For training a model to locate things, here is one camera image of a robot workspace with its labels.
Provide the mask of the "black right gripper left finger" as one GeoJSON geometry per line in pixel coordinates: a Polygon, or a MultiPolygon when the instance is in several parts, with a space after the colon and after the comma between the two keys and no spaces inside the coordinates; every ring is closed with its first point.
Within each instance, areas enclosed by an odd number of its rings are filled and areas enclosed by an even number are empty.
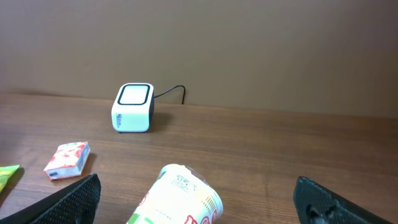
{"type": "Polygon", "coordinates": [[[92,224],[100,196],[98,175],[91,174],[1,219],[1,224],[92,224]]]}

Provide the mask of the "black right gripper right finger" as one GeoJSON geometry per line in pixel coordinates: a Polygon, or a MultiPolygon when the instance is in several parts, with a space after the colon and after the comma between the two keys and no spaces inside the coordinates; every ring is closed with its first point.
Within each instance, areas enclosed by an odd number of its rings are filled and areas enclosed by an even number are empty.
{"type": "Polygon", "coordinates": [[[304,176],[297,179],[293,201],[300,223],[392,224],[304,176]]]}

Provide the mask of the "instant noodle cup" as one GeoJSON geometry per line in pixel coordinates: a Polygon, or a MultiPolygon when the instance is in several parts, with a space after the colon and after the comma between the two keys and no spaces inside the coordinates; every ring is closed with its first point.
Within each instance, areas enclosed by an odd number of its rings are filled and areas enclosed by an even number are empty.
{"type": "Polygon", "coordinates": [[[212,224],[222,214],[221,198],[204,176],[189,166],[169,164],[127,224],[212,224]]]}

